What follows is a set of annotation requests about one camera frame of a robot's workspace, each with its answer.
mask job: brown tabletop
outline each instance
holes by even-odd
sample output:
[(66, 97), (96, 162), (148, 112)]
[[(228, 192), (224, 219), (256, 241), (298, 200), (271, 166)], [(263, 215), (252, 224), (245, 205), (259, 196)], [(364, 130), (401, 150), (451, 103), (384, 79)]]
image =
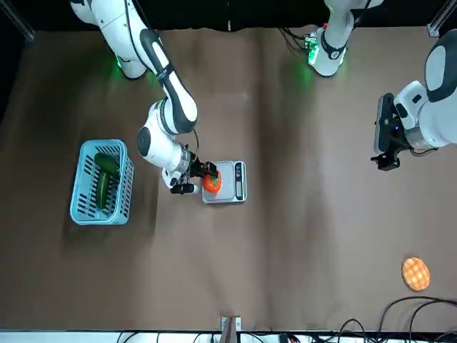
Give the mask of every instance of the brown tabletop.
[[(163, 97), (152, 75), (123, 78), (98, 32), (39, 33), (1, 127), (0, 327), (218, 329), (237, 314), (244, 329), (376, 329), (416, 294), (401, 278), (412, 255), (431, 271), (424, 295), (456, 296), (455, 150), (389, 173), (369, 161), (378, 98), (422, 81), (425, 28), (357, 29), (331, 79), (273, 29), (163, 38), (199, 107), (200, 157), (245, 161), (248, 201), (171, 195), (136, 151)], [(136, 167), (122, 227), (69, 218), (79, 147), (99, 138), (125, 141)], [(407, 309), (385, 329), (405, 330)], [(451, 311), (425, 309), (415, 329), (446, 331)]]

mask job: digital scale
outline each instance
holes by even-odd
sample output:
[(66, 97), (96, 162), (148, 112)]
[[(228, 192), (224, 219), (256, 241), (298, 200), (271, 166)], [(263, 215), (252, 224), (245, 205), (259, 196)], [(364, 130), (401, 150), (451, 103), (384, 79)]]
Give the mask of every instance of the digital scale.
[(205, 204), (220, 204), (227, 202), (244, 202), (248, 199), (246, 183), (246, 165), (242, 161), (213, 162), (222, 175), (222, 185), (219, 192), (213, 194), (203, 187), (201, 198)]

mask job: green vegetable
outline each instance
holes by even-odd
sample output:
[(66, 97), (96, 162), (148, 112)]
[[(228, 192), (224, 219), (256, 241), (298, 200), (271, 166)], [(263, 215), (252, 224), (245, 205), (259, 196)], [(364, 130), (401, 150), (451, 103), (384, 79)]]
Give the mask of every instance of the green vegetable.
[(95, 202), (99, 209), (104, 209), (108, 200), (109, 174), (103, 170), (100, 172), (99, 183), (95, 192)]
[(112, 156), (98, 152), (94, 157), (94, 161), (103, 172), (108, 173), (117, 179), (120, 177), (119, 165)]

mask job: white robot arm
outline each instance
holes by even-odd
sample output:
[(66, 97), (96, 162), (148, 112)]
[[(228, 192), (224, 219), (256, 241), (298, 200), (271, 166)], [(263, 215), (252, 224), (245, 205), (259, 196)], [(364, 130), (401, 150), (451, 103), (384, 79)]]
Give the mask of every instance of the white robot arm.
[(197, 120), (194, 99), (182, 84), (157, 34), (149, 30), (131, 0), (70, 0), (80, 20), (99, 26), (115, 53), (122, 71), (131, 79), (152, 70), (166, 98), (149, 109), (138, 135), (142, 157), (162, 168), (162, 177), (173, 193), (195, 193), (191, 177), (217, 176), (216, 167), (174, 140), (174, 135), (191, 132)]
[(397, 154), (409, 150), (416, 156), (457, 144), (457, 29), (433, 46), (426, 60), (424, 87), (419, 81), (397, 97), (387, 93), (379, 101), (374, 150), (380, 170), (400, 166)]
[(355, 20), (351, 10), (379, 6), (383, 0), (324, 0), (330, 18), (326, 28), (319, 28), (308, 39), (309, 64), (322, 76), (332, 76), (343, 63), (349, 36), (354, 29)]

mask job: blue basket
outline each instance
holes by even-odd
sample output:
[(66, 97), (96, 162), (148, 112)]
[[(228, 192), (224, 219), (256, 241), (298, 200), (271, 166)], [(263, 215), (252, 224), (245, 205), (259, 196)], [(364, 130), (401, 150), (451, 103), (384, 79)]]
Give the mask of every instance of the blue basket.
[[(96, 206), (95, 193), (100, 177), (100, 168), (94, 157), (98, 152), (111, 155), (119, 163), (121, 177), (109, 178), (106, 207)], [(78, 169), (71, 197), (70, 215), (79, 225), (116, 225), (129, 220), (131, 190), (134, 181), (134, 165), (127, 155), (127, 146), (118, 139), (85, 142), (79, 153)]]

